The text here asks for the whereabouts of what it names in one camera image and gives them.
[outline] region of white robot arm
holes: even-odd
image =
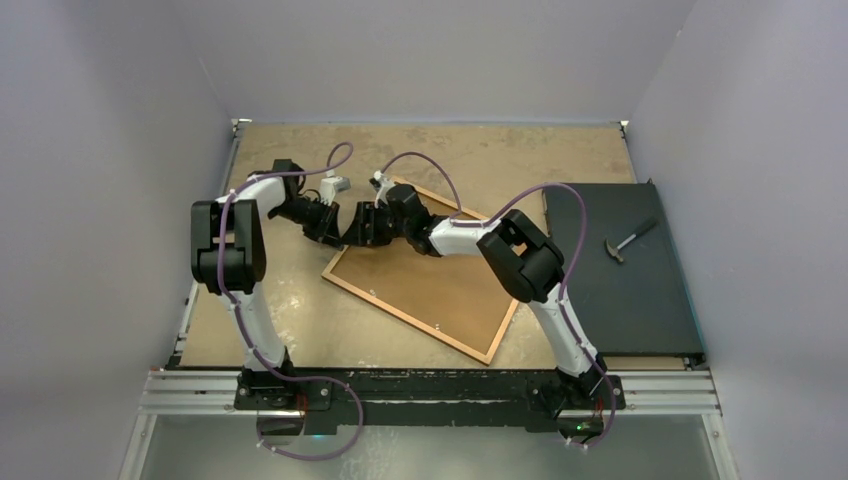
[[[275,164],[274,171],[287,168],[299,167],[290,162]],[[347,179],[340,182],[339,177],[328,178],[334,185],[349,185]],[[302,224],[308,238],[335,247],[374,247],[402,236],[421,254],[483,256],[507,292],[530,306],[551,344],[563,381],[577,386],[586,396],[593,394],[603,374],[593,368],[589,356],[601,370],[606,367],[586,338],[567,292],[559,297],[564,259],[550,238],[518,210],[495,220],[454,220],[431,215],[411,185],[395,185],[379,172],[372,184],[378,189],[378,201],[360,202],[351,227],[341,237],[336,226],[338,205],[332,198],[307,199],[299,195],[302,185],[298,185],[297,177],[260,180],[239,193],[233,202],[228,223],[232,222],[235,238],[225,257],[225,283],[241,306],[244,329],[265,359],[277,368],[289,362],[286,347],[274,330],[261,283],[265,253],[259,224],[261,219],[283,216]],[[339,191],[332,188],[333,194]],[[215,219],[225,200],[221,197],[197,202],[192,207],[192,273],[210,292],[219,295],[235,321],[231,301],[221,295],[215,276],[215,242],[225,241],[215,238]],[[523,246],[522,253],[513,250],[517,246]],[[243,340],[242,345],[245,369],[265,370]]]

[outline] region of floor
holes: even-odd
[[[609,127],[250,125],[233,166],[230,188],[274,159],[291,158],[305,169],[325,164],[330,149],[351,141],[353,157],[338,170],[353,188],[337,197],[340,229],[356,201],[373,198],[367,179],[394,155],[415,150],[450,173],[464,206],[492,214],[527,187],[544,181],[633,182],[627,148],[617,125]],[[420,159],[403,159],[389,173],[440,195],[451,192],[439,172]],[[307,188],[318,179],[307,180]],[[541,194],[518,207],[546,230]],[[263,226],[268,271],[265,293],[274,325],[295,365],[480,368],[438,340],[323,280],[336,253],[274,220]],[[193,308],[183,366],[238,366],[243,353],[235,327],[218,299],[201,289]],[[645,360],[632,368],[650,368]],[[610,368],[621,368],[616,359]],[[547,340],[535,318],[519,306],[491,364],[493,368],[549,368]]]
[[[564,448],[556,433],[528,433],[520,427],[368,425],[352,450],[322,462],[257,450],[255,422],[248,416],[160,416],[142,478],[719,478],[700,416],[617,417],[603,447],[588,455]],[[298,437],[285,448],[302,454],[328,452],[347,441],[353,429],[340,426],[338,435]]]

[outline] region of gray wall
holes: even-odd
[[[743,478],[848,472],[848,4],[700,0],[630,123]]]
[[[115,478],[227,151],[167,1],[4,1],[0,478]]]
[[[176,0],[231,116],[629,118],[695,0]]]

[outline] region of wooden frame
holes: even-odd
[[[393,179],[397,182],[400,182],[400,183],[409,184],[409,182],[407,182],[407,181],[405,181],[401,178],[395,177]],[[415,187],[415,190],[418,192],[419,196],[426,197],[429,200],[441,203],[441,204],[443,204],[447,207],[450,207],[453,210],[456,210],[457,205],[453,201],[448,200],[447,198],[444,198],[444,197],[442,197],[442,196],[440,196],[436,193],[433,193],[433,192],[431,192],[427,189],[421,188],[417,185],[413,185],[413,186]],[[477,218],[477,219],[487,218],[484,215],[477,213],[473,210],[469,210],[467,208],[463,208],[462,212],[469,217],[473,217],[473,218]],[[375,297],[370,292],[364,291],[361,288],[357,287],[356,285],[353,285],[350,282],[344,280],[343,278],[340,278],[338,275],[334,274],[333,270],[336,268],[336,265],[339,263],[339,261],[342,258],[344,258],[344,255],[345,255],[346,252],[347,252],[347,247],[344,250],[337,253],[333,257],[333,259],[330,261],[330,263],[327,265],[327,267],[324,269],[324,272],[321,275],[323,278],[329,280],[330,282],[338,285],[339,287],[347,290],[348,292],[356,295],[357,297],[365,300],[366,302],[371,303],[372,305],[376,306],[377,308],[379,308],[379,309],[381,309],[385,312],[388,312],[389,314],[403,320],[404,322],[412,325],[413,327],[421,330],[422,332],[424,332],[424,333],[426,333],[426,334],[428,334],[432,337],[435,337],[436,339],[446,343],[447,345],[450,345],[451,347],[459,350],[460,352],[468,355],[471,358],[474,358],[475,360],[477,360],[477,361],[479,361],[479,362],[481,362],[485,365],[489,365],[492,362],[492,359],[495,356],[495,352],[497,351],[498,346],[500,345],[501,340],[503,340],[503,336],[506,333],[506,328],[507,328],[507,326],[509,326],[510,320],[512,319],[512,316],[515,313],[515,309],[518,307],[518,300],[512,299],[512,301],[509,303],[509,305],[506,309],[506,313],[505,313],[503,319],[500,322],[500,325],[497,329],[497,332],[494,335],[494,338],[492,339],[491,343],[489,344],[488,349],[485,352],[483,352],[479,349],[471,347],[470,345],[462,343],[461,341],[457,340],[456,338],[445,334],[444,332],[440,331],[439,329],[432,327],[428,323],[423,322],[423,321],[415,318],[414,316],[402,311],[401,309],[399,309],[399,308],[397,308],[397,307]]]

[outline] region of wooden tabletop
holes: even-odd
[[[274,159],[290,158],[304,169],[324,166],[334,145],[351,141],[353,157],[337,171],[351,179],[341,205],[339,228],[353,218],[357,201],[374,197],[368,179],[394,155],[415,150],[450,173],[463,206],[495,213],[526,188],[544,181],[629,183],[630,160],[621,132],[610,127],[250,125],[233,165],[230,187]],[[451,198],[439,172],[406,158],[389,170]],[[307,179],[307,188],[319,178]],[[547,231],[541,194],[522,201],[523,210]],[[316,244],[292,222],[263,225],[268,269],[263,284],[274,325],[295,365],[480,368],[482,364],[425,335],[321,278],[336,250]],[[200,289],[181,365],[238,366],[243,362],[237,331],[218,299]],[[525,305],[520,305],[491,364],[493,368],[548,368],[548,342]]]

